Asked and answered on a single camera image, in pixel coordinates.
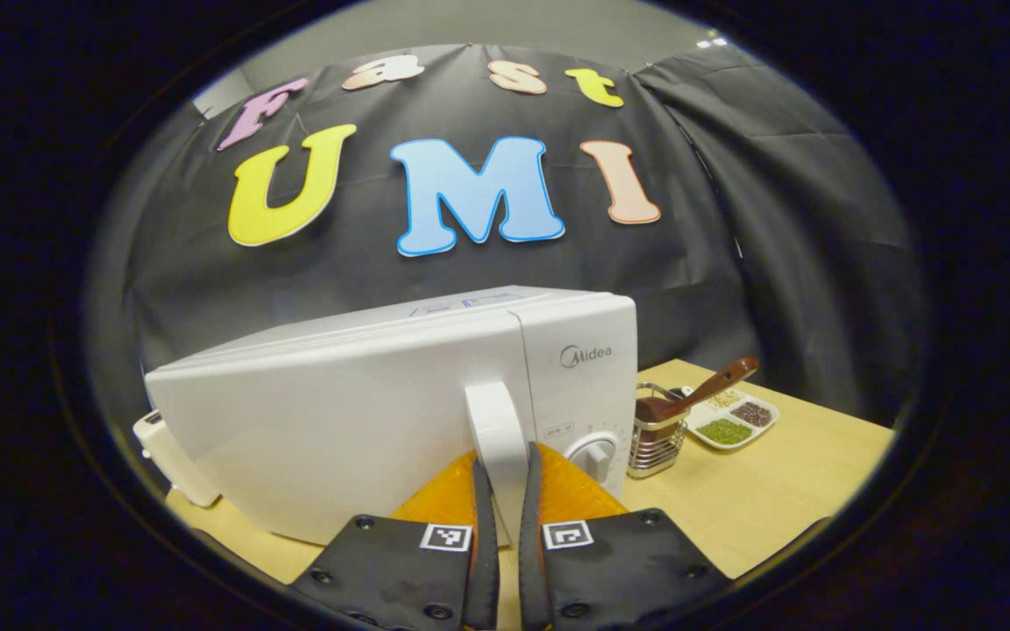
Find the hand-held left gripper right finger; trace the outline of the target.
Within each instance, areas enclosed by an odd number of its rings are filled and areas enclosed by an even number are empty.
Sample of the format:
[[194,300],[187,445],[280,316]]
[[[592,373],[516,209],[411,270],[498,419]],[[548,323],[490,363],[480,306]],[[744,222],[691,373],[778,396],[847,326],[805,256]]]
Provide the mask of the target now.
[[530,443],[518,602],[525,630],[661,630],[729,579],[665,511],[630,511],[576,464]]

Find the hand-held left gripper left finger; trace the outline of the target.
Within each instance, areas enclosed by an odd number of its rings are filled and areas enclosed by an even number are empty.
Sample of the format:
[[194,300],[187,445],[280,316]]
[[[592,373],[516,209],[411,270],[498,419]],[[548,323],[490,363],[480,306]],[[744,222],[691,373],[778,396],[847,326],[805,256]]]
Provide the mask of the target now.
[[494,630],[500,560],[492,485],[474,452],[392,515],[354,515],[291,585],[375,630]]

